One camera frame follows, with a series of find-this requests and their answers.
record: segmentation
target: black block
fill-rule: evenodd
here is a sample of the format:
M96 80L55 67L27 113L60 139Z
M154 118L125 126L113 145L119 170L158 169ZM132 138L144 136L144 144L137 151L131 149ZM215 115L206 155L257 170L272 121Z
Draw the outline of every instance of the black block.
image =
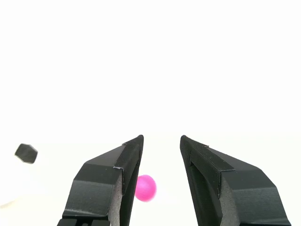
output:
M20 144L15 155L26 163L34 163L38 152L31 145Z

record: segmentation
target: magenta ball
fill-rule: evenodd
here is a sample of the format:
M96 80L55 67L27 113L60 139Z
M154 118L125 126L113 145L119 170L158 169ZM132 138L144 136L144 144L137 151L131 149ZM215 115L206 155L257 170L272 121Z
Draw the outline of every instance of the magenta ball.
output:
M142 202L152 200L156 194L156 182L149 175L139 176L137 179L135 196Z

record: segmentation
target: black plastic part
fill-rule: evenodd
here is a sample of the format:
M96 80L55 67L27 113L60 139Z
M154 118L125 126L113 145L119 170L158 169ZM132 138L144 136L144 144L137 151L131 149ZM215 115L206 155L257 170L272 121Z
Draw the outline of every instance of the black plastic part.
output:
M31 145L20 144L15 152L23 162L33 164L36 161L38 152Z
M71 226L71 219L76 220L72 226L116 225L109 218L128 226L142 151L143 136L139 135L87 161L73 180L58 226Z
M181 137L199 226L290 226L276 186L259 168Z

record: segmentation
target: pink ball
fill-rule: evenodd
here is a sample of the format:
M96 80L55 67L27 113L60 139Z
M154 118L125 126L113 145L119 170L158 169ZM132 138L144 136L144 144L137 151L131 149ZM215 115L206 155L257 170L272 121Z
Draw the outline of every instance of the pink ball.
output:
M135 196L142 202L148 202L155 197L157 191L156 182L149 175L139 176L137 179Z

